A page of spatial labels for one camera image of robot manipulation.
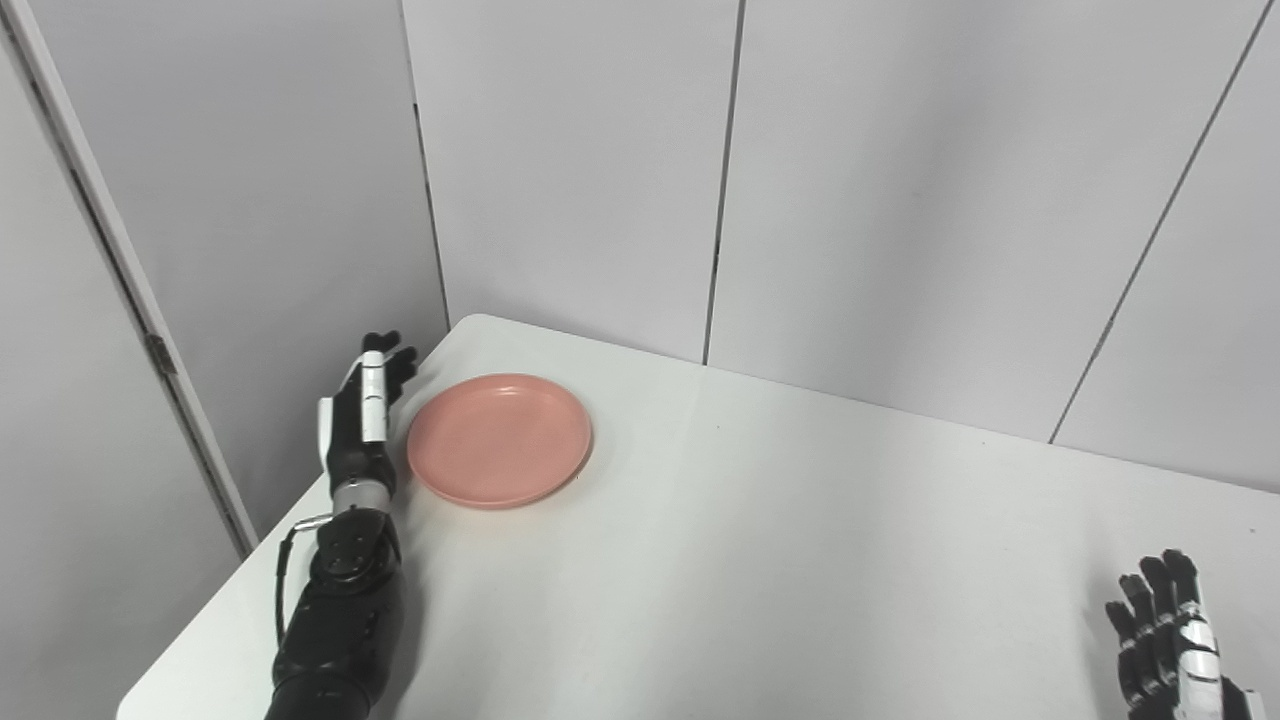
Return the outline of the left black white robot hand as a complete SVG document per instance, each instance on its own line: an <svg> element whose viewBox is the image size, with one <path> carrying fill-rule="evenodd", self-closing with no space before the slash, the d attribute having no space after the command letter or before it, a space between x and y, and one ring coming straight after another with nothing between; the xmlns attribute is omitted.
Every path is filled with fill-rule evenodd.
<svg viewBox="0 0 1280 720"><path fill-rule="evenodd" d="M417 356L398 331L370 332L337 392L317 402L317 451L337 509L390 506L389 411L416 377Z"/></svg>

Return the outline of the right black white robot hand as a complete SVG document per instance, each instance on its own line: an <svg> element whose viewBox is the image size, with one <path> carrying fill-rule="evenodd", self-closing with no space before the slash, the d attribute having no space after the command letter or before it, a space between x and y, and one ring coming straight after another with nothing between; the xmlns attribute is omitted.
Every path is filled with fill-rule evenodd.
<svg viewBox="0 0 1280 720"><path fill-rule="evenodd" d="M1129 719L1263 719L1257 691L1222 670L1199 573L1181 550L1146 556L1117 579L1103 610L1117 637L1116 674Z"/></svg>

